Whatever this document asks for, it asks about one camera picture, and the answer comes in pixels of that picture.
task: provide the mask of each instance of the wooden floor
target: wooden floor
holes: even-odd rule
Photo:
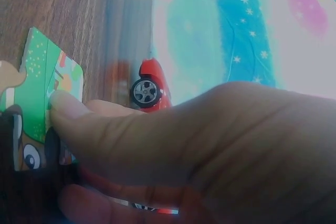
[[[128,105],[130,69],[150,53],[151,6],[152,0],[1,0],[0,60],[19,67],[35,26],[83,67],[84,101]],[[59,223],[56,196],[76,179],[74,168],[14,173],[10,124],[0,119],[0,223]]]

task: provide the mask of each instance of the red toy car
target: red toy car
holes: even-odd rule
[[[155,59],[143,60],[140,79],[131,88],[131,100],[143,112],[153,112],[170,107],[171,95],[159,62]]]

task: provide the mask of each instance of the hand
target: hand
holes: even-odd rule
[[[228,83],[151,114],[86,107],[62,92],[51,103],[51,121],[91,186],[180,210],[132,209],[70,185],[59,202],[76,223],[281,223],[334,212],[333,100]]]

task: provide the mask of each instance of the silver wheel rim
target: silver wheel rim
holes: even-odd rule
[[[157,92],[156,85],[152,81],[141,80],[134,87],[133,95],[138,102],[148,104],[156,99]]]

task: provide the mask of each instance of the fingernail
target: fingernail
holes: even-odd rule
[[[56,90],[50,97],[51,109],[68,119],[77,119],[90,110],[68,92]]]

